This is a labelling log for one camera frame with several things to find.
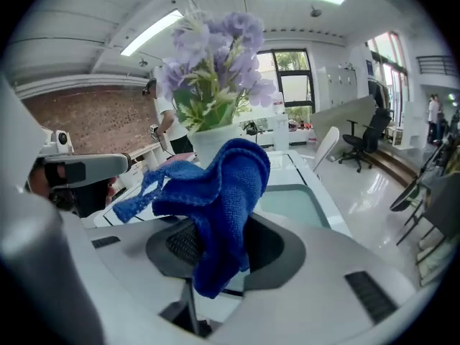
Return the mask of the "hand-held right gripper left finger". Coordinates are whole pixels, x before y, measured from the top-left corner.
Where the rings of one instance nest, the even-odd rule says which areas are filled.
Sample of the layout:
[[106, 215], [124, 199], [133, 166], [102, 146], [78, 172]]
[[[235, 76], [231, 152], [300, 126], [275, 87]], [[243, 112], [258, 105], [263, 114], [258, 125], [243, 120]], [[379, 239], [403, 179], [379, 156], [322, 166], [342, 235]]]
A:
[[148, 259], [160, 221], [87, 229], [61, 213], [75, 268], [98, 312], [105, 344], [205, 344], [160, 313], [182, 298], [186, 282], [164, 276]]

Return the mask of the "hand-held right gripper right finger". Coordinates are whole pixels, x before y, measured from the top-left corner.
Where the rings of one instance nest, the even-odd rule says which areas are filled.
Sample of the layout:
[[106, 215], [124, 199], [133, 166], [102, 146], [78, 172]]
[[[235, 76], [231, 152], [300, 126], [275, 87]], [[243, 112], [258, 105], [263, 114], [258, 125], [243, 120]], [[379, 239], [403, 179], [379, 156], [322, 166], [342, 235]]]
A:
[[212, 344], [390, 344], [415, 315], [412, 284], [350, 237], [253, 213], [242, 301]]

